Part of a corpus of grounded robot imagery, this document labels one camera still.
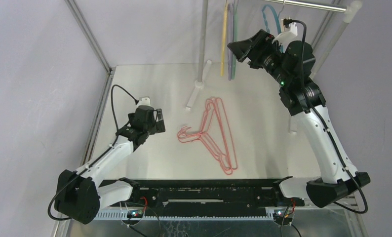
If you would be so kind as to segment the green wavy hanger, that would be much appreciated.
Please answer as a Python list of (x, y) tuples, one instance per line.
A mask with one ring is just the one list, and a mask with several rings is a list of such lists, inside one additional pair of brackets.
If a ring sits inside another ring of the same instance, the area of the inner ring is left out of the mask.
[[(237, 27), (238, 27), (237, 8), (238, 8), (238, 1), (235, 0), (233, 2), (233, 41), (237, 40)], [(232, 56), (230, 80), (235, 79), (235, 70), (236, 70), (236, 57)]]

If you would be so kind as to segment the white clothes rack frame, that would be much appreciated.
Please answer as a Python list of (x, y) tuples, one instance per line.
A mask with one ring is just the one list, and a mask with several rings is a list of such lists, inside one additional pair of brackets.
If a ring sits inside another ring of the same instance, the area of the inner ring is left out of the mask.
[[(212, 64), (211, 60), (205, 60), (208, 3), (209, 3), (209, 1), (207, 1), (207, 0), (204, 0), (202, 2), (202, 17), (201, 17), (200, 40), (199, 40), (198, 70), (197, 70), (197, 77), (195, 80), (194, 89), (189, 97), (189, 100), (188, 100), (186, 106), (185, 106), (185, 109), (187, 111), (190, 111), (192, 109), (192, 107), (194, 106), (194, 104), (197, 100), (197, 97), (198, 97), (200, 91), (203, 90), (204, 80), (205, 80), (207, 73), (209, 72), (211, 64)], [(349, 6), (346, 6), (347, 10), (346, 10), (346, 12), (343, 13), (343, 15), (344, 15), (343, 22), (340, 24), (340, 26), (337, 30), (337, 32), (339, 34), (341, 34), (341, 35), (343, 34), (346, 27), (354, 19), (357, 12), (362, 8), (362, 6), (363, 6), (363, 3), (360, 0), (354, 0), (350, 3)]]

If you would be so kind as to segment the purple wavy hanger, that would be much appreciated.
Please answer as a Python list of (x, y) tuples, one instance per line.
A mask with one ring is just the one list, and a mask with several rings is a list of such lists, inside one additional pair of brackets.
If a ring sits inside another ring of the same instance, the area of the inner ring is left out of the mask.
[[(227, 5), (227, 45), (234, 40), (234, 1), (229, 0)], [(228, 50), (228, 80), (232, 81), (234, 78), (234, 55), (231, 50)]]

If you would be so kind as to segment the aluminium frame post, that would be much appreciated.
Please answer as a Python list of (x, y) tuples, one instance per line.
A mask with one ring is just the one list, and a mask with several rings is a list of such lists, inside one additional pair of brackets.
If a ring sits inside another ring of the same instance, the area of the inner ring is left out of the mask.
[[(344, 2), (343, 0), (311, 0), (311, 1), (319, 2), (319, 3), (332, 3), (332, 4), (337, 4), (337, 5), (343, 5), (343, 2)], [(318, 50), (320, 49), (320, 45), (324, 40), (324, 37), (329, 29), (330, 24), (332, 23), (334, 15), (336, 13), (338, 13), (338, 12), (332, 12), (332, 11), (326, 11), (326, 10), (324, 10), (324, 11), (326, 13), (323, 16), (323, 18), (320, 22), (320, 25), (319, 25), (318, 29), (316, 30), (316, 33), (315, 33), (314, 38), (311, 43), (315, 56), (318, 55)], [(340, 35), (341, 34), (336, 32), (336, 35), (330, 41), (329, 45), (325, 48), (321, 57), (319, 59), (317, 59), (315, 65), (312, 69), (311, 78), (313, 77), (313, 75), (317, 74), (317, 72), (320, 70), (320, 68), (324, 64), (325, 60), (329, 56), (330, 51), (333, 49), (335, 43), (339, 39)]]
[(67, 7), (69, 8), (71, 14), (73, 15), (75, 21), (77, 22), (79, 28), (83, 32), (85, 39), (89, 43), (92, 51), (97, 57), (98, 61), (104, 68), (107, 74), (111, 74), (112, 67), (110, 66), (104, 52), (98, 43), (97, 38), (95, 37), (91, 27), (89, 26), (82, 10), (80, 9), (78, 3), (75, 0), (65, 0)]

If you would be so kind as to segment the metal hanging rod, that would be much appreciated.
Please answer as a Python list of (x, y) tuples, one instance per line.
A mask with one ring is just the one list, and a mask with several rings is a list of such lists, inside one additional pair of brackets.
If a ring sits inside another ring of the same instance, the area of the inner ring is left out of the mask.
[(347, 7), (344, 5), (337, 5), (332, 3), (319, 3), (319, 2), (308, 1), (308, 0), (265, 0), (265, 1), (284, 4), (284, 5), (293, 5), (299, 7), (312, 8), (312, 9), (339, 12), (339, 13), (344, 13), (347, 10)]

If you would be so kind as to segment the left aluminium frame post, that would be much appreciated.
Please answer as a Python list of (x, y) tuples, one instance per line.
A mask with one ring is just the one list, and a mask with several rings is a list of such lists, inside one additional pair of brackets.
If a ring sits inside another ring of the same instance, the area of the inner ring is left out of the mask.
[(110, 66), (104, 52), (98, 43), (97, 38), (95, 37), (91, 27), (89, 26), (82, 10), (80, 9), (78, 3), (75, 0), (65, 0), (67, 7), (69, 8), (71, 14), (73, 15), (75, 21), (77, 22), (79, 28), (83, 32), (85, 39), (89, 43), (92, 51), (97, 57), (98, 61), (104, 68), (107, 74), (111, 74), (112, 67)]

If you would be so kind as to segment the yellow wavy hanger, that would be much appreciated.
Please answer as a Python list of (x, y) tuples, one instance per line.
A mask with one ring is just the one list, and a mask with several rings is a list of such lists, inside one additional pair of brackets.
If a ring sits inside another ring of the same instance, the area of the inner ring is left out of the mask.
[(225, 47), (227, 38), (227, 20), (228, 20), (228, 0), (225, 1), (223, 11), (223, 25), (222, 25), (222, 38), (221, 38), (221, 61), (220, 61), (220, 76), (224, 75), (225, 70)]

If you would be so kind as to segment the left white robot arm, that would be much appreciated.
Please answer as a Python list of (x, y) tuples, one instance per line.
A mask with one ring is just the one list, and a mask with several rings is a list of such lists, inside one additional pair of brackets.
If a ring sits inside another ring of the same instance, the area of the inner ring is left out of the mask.
[(114, 142), (97, 158), (74, 171), (64, 170), (58, 177), (55, 196), (49, 208), (82, 224), (90, 223), (101, 209), (120, 201), (137, 205), (141, 193), (128, 178), (102, 186), (107, 175), (121, 161), (133, 154), (149, 136), (165, 132), (162, 109), (149, 105), (137, 106), (128, 114), (128, 122), (116, 132)]

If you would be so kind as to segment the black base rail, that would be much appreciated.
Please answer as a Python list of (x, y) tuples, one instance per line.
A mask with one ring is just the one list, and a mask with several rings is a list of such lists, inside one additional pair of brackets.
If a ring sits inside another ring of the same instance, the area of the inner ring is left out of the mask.
[(129, 199), (111, 207), (145, 210), (161, 219), (269, 218), (267, 210), (305, 206), (302, 198), (279, 197), (277, 179), (156, 180), (138, 179)]

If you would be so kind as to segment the right aluminium frame post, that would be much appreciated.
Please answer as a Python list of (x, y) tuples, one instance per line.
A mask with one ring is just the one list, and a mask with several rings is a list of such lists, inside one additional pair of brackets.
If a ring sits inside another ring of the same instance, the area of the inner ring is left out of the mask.
[[(332, 3), (332, 4), (337, 4), (337, 5), (343, 5), (343, 2), (344, 2), (343, 0), (311, 0), (311, 1), (319, 2), (319, 3)], [(334, 15), (336, 13), (338, 13), (338, 12), (332, 12), (332, 11), (326, 11), (326, 10), (324, 10), (324, 11), (326, 13), (323, 16), (323, 18), (320, 22), (320, 25), (319, 25), (318, 29), (316, 30), (316, 33), (315, 33), (314, 38), (311, 43), (315, 56), (318, 55), (318, 50), (320, 49), (320, 45), (324, 40), (324, 37), (329, 29), (330, 24), (332, 23)], [(324, 64), (325, 60), (329, 56), (330, 51), (333, 49), (335, 43), (339, 39), (340, 35), (341, 34), (336, 32), (336, 35), (330, 41), (329, 45), (325, 48), (321, 57), (319, 59), (317, 59), (315, 65), (312, 69), (311, 78), (313, 77), (313, 75), (317, 74), (317, 72), (320, 70), (320, 68)]]

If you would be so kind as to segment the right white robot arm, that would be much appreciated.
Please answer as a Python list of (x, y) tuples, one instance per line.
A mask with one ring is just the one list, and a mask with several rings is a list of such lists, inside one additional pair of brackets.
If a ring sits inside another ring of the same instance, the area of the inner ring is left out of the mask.
[(362, 193), (370, 176), (360, 172), (346, 154), (331, 124), (322, 91), (310, 78), (315, 64), (311, 45), (295, 40), (281, 52), (277, 39), (259, 30), (227, 47), (237, 61), (247, 60), (250, 68), (264, 69), (279, 84), (280, 100), (303, 129), (319, 166), (318, 178), (288, 176), (274, 182), (274, 203), (286, 205), (291, 198), (307, 198), (317, 207), (326, 207), (354, 192)]

